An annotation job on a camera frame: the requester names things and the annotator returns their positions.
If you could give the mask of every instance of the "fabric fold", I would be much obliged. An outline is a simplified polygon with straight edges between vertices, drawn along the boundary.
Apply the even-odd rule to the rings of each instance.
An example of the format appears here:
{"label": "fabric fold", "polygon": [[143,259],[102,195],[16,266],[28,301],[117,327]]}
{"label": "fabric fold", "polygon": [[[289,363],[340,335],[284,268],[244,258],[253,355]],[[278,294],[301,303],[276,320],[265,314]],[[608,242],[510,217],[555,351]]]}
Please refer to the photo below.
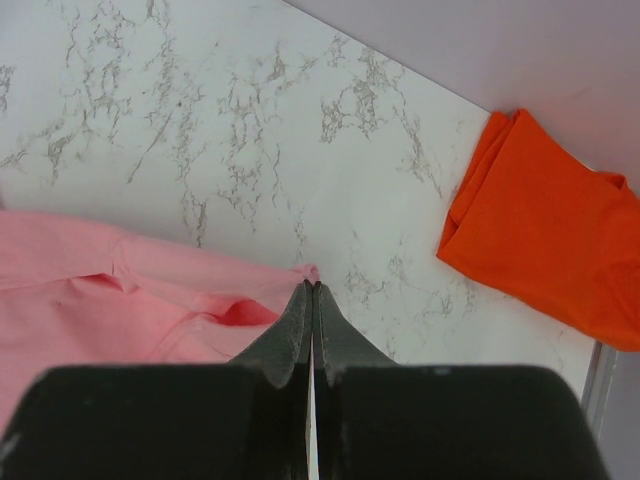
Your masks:
{"label": "fabric fold", "polygon": [[0,429],[43,370],[217,363],[284,311],[282,270],[62,215],[0,211]]}
{"label": "fabric fold", "polygon": [[525,110],[494,113],[445,221],[438,258],[621,350],[640,350],[640,201]]}

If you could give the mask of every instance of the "orange fabric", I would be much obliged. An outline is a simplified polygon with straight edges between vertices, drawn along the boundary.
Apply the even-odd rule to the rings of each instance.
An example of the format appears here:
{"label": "orange fabric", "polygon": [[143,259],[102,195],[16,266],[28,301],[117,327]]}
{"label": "orange fabric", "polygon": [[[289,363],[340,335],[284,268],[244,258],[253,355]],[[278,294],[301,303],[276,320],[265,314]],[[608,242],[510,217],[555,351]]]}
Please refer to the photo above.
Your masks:
{"label": "orange fabric", "polygon": [[640,200],[525,110],[491,115],[438,258],[621,350],[640,350]]}

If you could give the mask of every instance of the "pink shirt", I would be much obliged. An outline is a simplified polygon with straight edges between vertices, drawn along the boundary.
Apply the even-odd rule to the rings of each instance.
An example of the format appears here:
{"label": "pink shirt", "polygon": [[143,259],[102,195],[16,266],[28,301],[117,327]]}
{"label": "pink shirt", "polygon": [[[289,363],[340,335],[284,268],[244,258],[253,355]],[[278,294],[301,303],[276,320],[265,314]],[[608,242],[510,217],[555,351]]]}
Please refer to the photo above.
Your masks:
{"label": "pink shirt", "polygon": [[282,313],[313,265],[279,270],[58,215],[0,211],[0,432],[43,370],[216,363]]}

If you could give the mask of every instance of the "white marble surface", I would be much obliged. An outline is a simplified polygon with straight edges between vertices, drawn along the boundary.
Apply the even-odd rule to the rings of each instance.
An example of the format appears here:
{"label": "white marble surface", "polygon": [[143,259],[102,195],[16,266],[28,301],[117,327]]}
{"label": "white marble surface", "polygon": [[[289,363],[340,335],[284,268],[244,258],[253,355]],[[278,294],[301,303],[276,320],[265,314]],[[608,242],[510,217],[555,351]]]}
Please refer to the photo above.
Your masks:
{"label": "white marble surface", "polygon": [[593,341],[434,257],[487,113],[278,0],[5,0],[0,195],[289,267],[403,363]]}

